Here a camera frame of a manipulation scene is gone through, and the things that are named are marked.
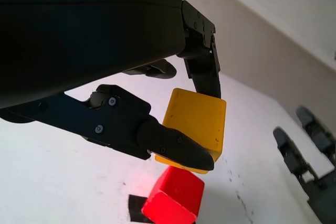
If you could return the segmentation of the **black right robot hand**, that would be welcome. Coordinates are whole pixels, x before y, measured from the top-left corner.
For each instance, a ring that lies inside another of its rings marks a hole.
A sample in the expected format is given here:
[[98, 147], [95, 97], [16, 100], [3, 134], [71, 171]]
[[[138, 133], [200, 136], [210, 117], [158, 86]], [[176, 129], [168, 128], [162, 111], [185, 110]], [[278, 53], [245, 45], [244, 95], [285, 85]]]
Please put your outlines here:
[[[335, 136], [306, 107], [298, 107], [296, 115], [317, 149], [335, 165]], [[275, 128], [273, 136], [288, 170], [308, 195], [310, 208], [321, 223], [335, 223], [335, 170], [319, 178], [282, 128]]]

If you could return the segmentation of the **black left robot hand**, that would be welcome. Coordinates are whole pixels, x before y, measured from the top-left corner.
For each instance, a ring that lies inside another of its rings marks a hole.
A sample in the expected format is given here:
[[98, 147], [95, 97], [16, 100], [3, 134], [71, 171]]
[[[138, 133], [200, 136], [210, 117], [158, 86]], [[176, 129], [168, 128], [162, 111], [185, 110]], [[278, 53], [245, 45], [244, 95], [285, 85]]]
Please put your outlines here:
[[213, 170], [210, 153], [160, 124], [116, 85], [86, 101], [66, 91], [117, 73], [170, 79], [185, 62], [197, 94], [221, 97], [215, 26], [186, 0], [1, 0], [1, 119], [38, 121], [148, 159]]

